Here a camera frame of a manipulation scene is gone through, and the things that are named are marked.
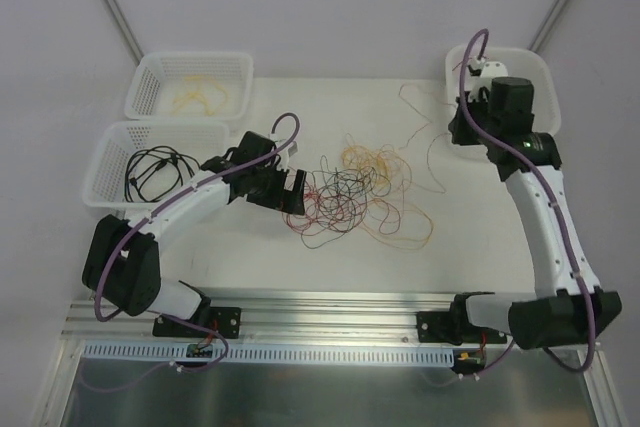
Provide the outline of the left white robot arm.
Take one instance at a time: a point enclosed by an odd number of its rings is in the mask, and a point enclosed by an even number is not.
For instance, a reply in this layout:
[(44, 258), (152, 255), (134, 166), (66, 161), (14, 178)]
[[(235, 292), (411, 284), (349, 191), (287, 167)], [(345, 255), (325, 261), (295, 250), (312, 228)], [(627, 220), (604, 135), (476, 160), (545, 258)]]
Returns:
[(109, 301), (117, 314), (158, 316), (161, 329), (199, 336), (216, 326), (211, 300), (183, 281), (162, 276), (163, 251), (205, 217), (243, 198), (247, 202), (301, 216), (305, 212), (306, 173), (299, 170), (286, 185), (295, 140), (276, 140), (247, 132), (238, 146), (205, 161), (176, 193), (148, 212), (119, 219), (103, 217), (97, 224), (82, 272), (83, 284), (95, 294), (94, 312)]

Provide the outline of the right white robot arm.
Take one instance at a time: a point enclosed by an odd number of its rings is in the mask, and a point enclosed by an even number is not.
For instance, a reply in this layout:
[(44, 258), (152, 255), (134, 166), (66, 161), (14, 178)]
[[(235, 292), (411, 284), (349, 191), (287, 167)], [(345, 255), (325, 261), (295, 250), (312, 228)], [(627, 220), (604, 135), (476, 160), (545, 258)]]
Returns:
[(458, 100), (453, 143), (482, 145), (516, 205), (534, 269), (534, 293), (471, 294), (453, 312), (450, 333), (469, 342), (484, 327), (510, 335), (523, 350), (593, 345), (621, 313), (581, 248), (566, 202), (553, 136), (533, 129), (531, 81), (499, 76)]

